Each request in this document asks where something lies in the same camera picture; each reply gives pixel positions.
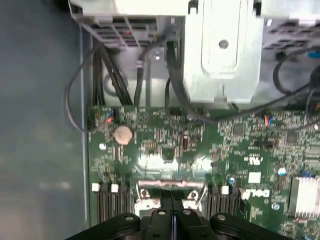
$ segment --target motherboard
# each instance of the motherboard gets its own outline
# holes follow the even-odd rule
[[[234,110],[197,112],[207,117]],[[302,111],[211,124],[181,108],[89,109],[91,225],[142,217],[170,189],[206,218],[229,213],[292,239],[320,237],[320,129]]]

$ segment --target aluminum heatsink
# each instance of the aluminum heatsink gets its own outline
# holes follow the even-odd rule
[[[296,177],[292,180],[288,211],[297,218],[319,218],[320,178]]]

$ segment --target green circuit board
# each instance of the green circuit board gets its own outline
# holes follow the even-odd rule
[[[198,111],[207,117],[236,113]],[[180,108],[93,107],[89,112],[94,126],[112,118],[88,136],[90,184],[129,183],[126,207],[124,198],[106,196],[107,202],[113,202],[112,209],[135,212],[137,183],[149,184],[146,188],[154,196],[153,183],[165,182],[163,188],[183,188],[186,195],[198,188],[203,194],[200,210],[209,216],[212,208],[208,206],[213,204],[210,189],[238,187],[241,201],[236,215],[293,239],[305,235],[319,239],[320,183],[316,176],[320,172],[320,129],[317,125],[293,132],[273,129],[304,126],[308,119],[303,112],[271,111],[217,124],[194,119]],[[266,115],[272,117],[268,127]],[[318,207],[311,213],[292,207],[293,203],[302,206],[298,186],[304,181],[319,183],[312,203]],[[98,198],[92,189],[92,225],[101,219]]]

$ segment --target heatsink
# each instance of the heatsink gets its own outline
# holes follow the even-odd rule
[[[292,180],[288,211],[296,218],[319,218],[320,178],[296,177]]]

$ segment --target gray surface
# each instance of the gray surface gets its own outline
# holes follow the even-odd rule
[[[261,1],[261,15],[271,18],[320,19],[319,0],[263,0]]]
[[[10,0],[0,29],[0,239],[64,239],[88,222],[82,135],[63,105],[80,62],[79,28],[43,1]],[[80,81],[74,90],[79,120]]]
[[[198,13],[185,17],[182,71],[191,102],[250,103],[259,82],[264,26],[253,11],[253,0],[202,0]],[[220,47],[221,41],[228,47]]]

